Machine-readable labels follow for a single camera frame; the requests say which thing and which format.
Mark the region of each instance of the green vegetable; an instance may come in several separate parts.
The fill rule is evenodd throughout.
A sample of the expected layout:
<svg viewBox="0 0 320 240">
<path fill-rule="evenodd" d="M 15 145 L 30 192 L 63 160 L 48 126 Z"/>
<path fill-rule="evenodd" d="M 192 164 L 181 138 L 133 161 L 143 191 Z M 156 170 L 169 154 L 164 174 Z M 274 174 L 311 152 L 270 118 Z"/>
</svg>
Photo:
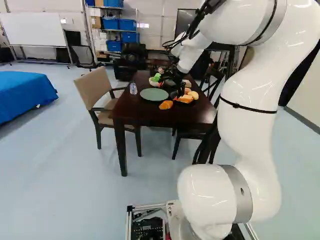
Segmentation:
<svg viewBox="0 0 320 240">
<path fill-rule="evenodd" d="M 161 74 L 160 73 L 156 73 L 155 76 L 151 78 L 151 81 L 157 83 L 157 82 L 159 82 L 160 77 L 161 77 Z"/>
</svg>

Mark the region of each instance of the computer monitor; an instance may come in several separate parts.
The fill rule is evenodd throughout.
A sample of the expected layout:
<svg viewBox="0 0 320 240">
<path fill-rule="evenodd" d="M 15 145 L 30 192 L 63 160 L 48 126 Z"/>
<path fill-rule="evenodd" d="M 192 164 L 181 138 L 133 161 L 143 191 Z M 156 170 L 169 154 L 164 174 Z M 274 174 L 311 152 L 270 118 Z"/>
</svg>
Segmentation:
<svg viewBox="0 0 320 240">
<path fill-rule="evenodd" d="M 179 34 L 188 30 L 189 25 L 196 17 L 195 9 L 179 8 L 176 16 L 175 35 L 176 38 Z"/>
</svg>

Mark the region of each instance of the bread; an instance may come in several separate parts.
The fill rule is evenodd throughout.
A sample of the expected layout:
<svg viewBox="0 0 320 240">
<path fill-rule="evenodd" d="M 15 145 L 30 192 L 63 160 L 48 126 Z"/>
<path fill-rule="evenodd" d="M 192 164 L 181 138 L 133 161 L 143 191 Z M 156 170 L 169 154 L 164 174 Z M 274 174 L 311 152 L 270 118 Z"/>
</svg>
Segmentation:
<svg viewBox="0 0 320 240">
<path fill-rule="evenodd" d="M 185 94 L 177 99 L 178 102 L 185 103 L 185 104 L 189 104 L 193 100 L 194 100 L 194 98 L 191 95 L 187 95 L 187 94 Z"/>
<path fill-rule="evenodd" d="M 188 92 L 188 95 L 192 96 L 194 100 L 199 99 L 199 94 L 196 91 L 190 91 L 190 92 Z"/>
<path fill-rule="evenodd" d="M 173 101 L 170 101 L 170 100 L 166 100 L 166 101 L 163 101 L 160 106 L 159 106 L 159 109 L 161 110 L 167 110 L 167 109 L 170 109 L 172 108 L 174 102 Z"/>
<path fill-rule="evenodd" d="M 186 88 L 184 89 L 184 94 L 188 94 L 188 93 L 190 93 L 190 92 L 191 92 L 191 89 L 190 89 L 190 88 L 187 88 L 187 87 L 186 87 Z"/>
<path fill-rule="evenodd" d="M 192 87 L 192 84 L 191 84 L 191 82 L 189 80 L 183 79 L 182 81 L 185 82 L 185 87 L 186 88 L 191 88 Z"/>
</svg>

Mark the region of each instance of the blue storage bin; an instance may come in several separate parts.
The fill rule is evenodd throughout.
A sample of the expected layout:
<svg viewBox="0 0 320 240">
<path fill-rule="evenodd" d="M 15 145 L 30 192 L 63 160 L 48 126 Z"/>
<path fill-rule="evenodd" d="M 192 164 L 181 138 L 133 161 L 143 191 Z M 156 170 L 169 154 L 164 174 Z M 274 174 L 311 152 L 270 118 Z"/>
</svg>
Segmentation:
<svg viewBox="0 0 320 240">
<path fill-rule="evenodd" d="M 137 22 L 132 19 L 119 19 L 119 27 L 121 30 L 136 31 Z"/>
<path fill-rule="evenodd" d="M 103 18 L 102 20 L 104 29 L 119 29 L 119 20 L 117 18 Z"/>
<path fill-rule="evenodd" d="M 88 6 L 94 6 L 95 5 L 95 0 L 85 0 L 86 4 Z"/>
<path fill-rule="evenodd" d="M 105 7 L 123 8 L 124 0 L 103 0 L 103 5 Z"/>
<path fill-rule="evenodd" d="M 122 32 L 121 37 L 122 42 L 124 43 L 140 43 L 140 33 L 137 34 L 136 32 Z"/>
<path fill-rule="evenodd" d="M 106 41 L 106 45 L 108 47 L 108 51 L 110 52 L 121 52 L 121 42 L 120 41 Z"/>
</svg>

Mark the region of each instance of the whiteboard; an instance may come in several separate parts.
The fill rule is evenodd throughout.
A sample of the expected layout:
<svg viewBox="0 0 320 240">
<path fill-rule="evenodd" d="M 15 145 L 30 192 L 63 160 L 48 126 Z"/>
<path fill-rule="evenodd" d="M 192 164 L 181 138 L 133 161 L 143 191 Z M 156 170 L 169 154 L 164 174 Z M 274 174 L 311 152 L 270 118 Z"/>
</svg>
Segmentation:
<svg viewBox="0 0 320 240">
<path fill-rule="evenodd" d="M 58 13 L 1 13 L 0 20 L 11 45 L 67 46 Z"/>
</svg>

